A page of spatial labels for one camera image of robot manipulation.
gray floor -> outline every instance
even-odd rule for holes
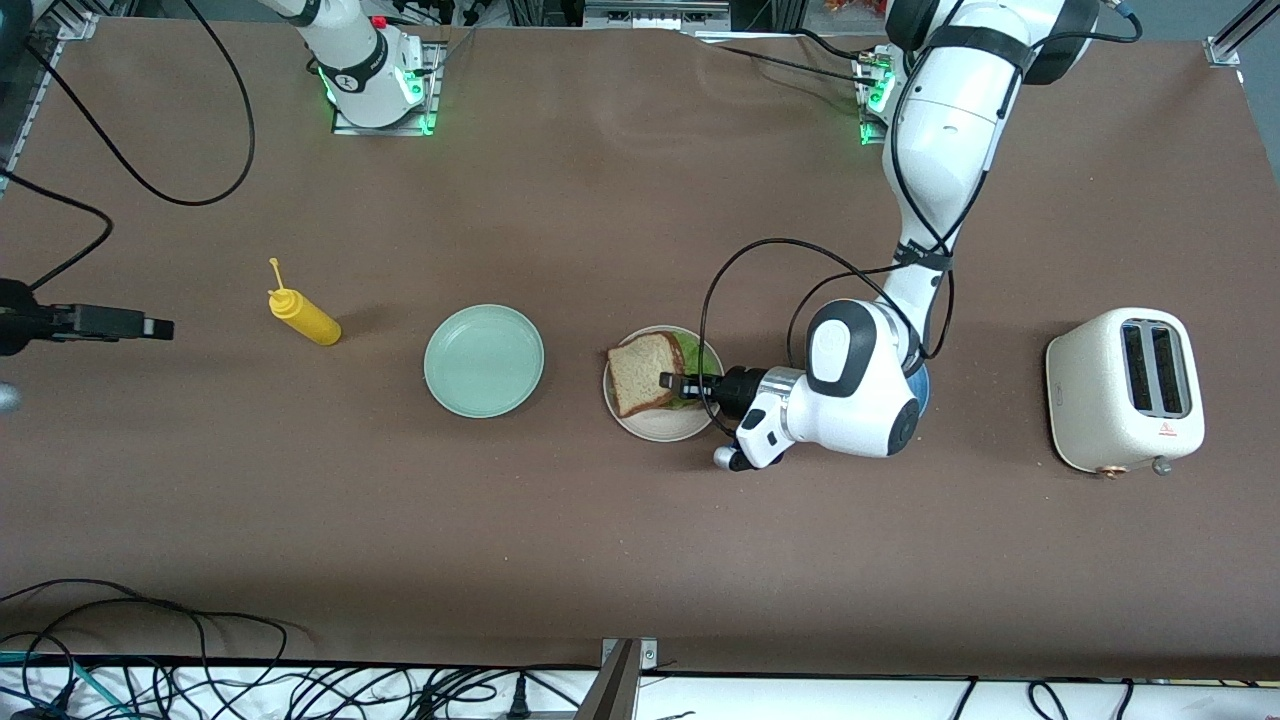
[[[858,5],[831,13],[822,0],[809,0],[809,4],[805,27],[818,32],[878,33],[883,28],[879,18]],[[1204,40],[1235,17],[1247,0],[1129,0],[1129,4],[1142,18],[1149,40]],[[147,0],[142,5],[163,8],[161,12],[170,17],[189,17],[179,0]],[[255,0],[200,0],[198,5],[212,19],[273,17]],[[1102,14],[1100,29],[1129,32],[1125,20],[1107,10]],[[1274,19],[1252,38],[1240,56],[1244,92],[1280,182],[1280,19]]]

metal leg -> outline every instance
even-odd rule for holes
[[[1215,67],[1239,65],[1238,50],[1240,46],[1277,13],[1280,13],[1280,0],[1251,0],[1239,15],[1226,23],[1226,27],[1204,41],[1204,55],[1208,58],[1208,63]]]
[[[643,660],[640,639],[617,641],[573,720],[631,720],[636,711]]]

bread slice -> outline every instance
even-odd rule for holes
[[[664,331],[645,333],[614,347],[608,356],[620,418],[660,407],[676,398],[675,391],[658,384],[660,373],[678,375],[685,372],[685,357],[676,336]]]

green plate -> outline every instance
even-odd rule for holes
[[[474,305],[435,329],[422,373],[451,413],[494,418],[532,395],[543,359],[543,338],[529,318],[504,305]]]

white plate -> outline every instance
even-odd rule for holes
[[[626,345],[636,337],[658,331],[681,332],[698,337],[698,333],[685,328],[677,328],[676,325],[653,325],[628,334],[622,338],[622,342],[618,345]],[[707,343],[707,355],[723,373],[724,365],[721,363],[719,355],[716,354],[716,350],[712,348],[710,343]],[[707,425],[712,424],[712,419],[707,416],[707,410],[703,409],[700,402],[680,410],[641,410],[630,418],[618,418],[618,406],[613,398],[613,382],[609,380],[608,361],[604,363],[604,404],[609,407],[609,414],[613,415],[613,419],[617,420],[620,425],[626,428],[628,433],[636,436],[637,438],[653,442],[677,442],[689,439],[703,432]],[[719,413],[719,405],[713,402],[712,411]]]

